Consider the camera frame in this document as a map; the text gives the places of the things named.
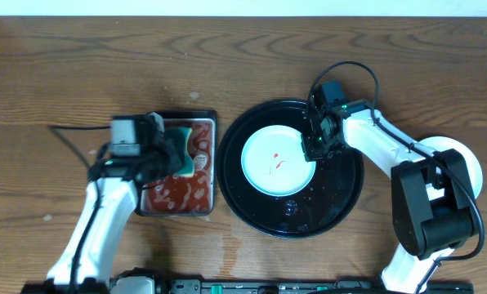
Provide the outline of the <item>light blue plate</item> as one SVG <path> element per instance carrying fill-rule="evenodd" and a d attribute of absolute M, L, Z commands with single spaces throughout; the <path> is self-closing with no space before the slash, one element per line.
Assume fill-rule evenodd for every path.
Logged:
<path fill-rule="evenodd" d="M 483 171 L 477 157 L 463 143 L 446 136 L 432 136 L 420 140 L 422 145 L 432 147 L 437 151 L 456 149 L 465 159 L 471 180 L 474 196 L 477 198 L 483 188 Z"/>
<path fill-rule="evenodd" d="M 301 191 L 311 182 L 316 163 L 306 161 L 298 130 L 272 125 L 255 131 L 247 139 L 241 167 L 253 188 L 282 198 Z"/>

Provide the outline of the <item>green and yellow sponge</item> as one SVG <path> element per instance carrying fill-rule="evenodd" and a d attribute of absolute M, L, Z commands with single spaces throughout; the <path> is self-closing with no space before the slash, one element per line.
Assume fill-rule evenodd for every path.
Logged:
<path fill-rule="evenodd" d="M 166 138 L 172 142 L 183 167 L 175 173 L 176 176 L 190 178 L 194 175 L 194 161 L 188 152 L 189 138 L 192 133 L 190 127 L 170 127 L 166 130 Z"/>

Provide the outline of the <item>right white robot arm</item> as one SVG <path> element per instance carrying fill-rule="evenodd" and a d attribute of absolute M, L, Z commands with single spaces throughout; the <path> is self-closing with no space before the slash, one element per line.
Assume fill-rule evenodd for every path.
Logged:
<path fill-rule="evenodd" d="M 302 133 L 308 161 L 354 149 L 391 180 L 392 224 L 399 241 L 381 279 L 389 293 L 422 293 L 446 261 L 477 256 L 485 226 L 476 205 L 481 174 L 460 144 L 438 149 L 391 125 L 365 100 L 310 101 Z"/>

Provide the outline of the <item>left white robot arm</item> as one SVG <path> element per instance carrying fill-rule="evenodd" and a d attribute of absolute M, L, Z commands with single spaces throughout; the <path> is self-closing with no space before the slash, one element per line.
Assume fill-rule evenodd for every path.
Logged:
<path fill-rule="evenodd" d="M 145 185 L 185 167 L 190 129 L 162 124 L 110 126 L 87 171 L 87 197 L 73 235 L 43 283 L 24 293 L 108 293 L 112 262 L 123 229 Z"/>

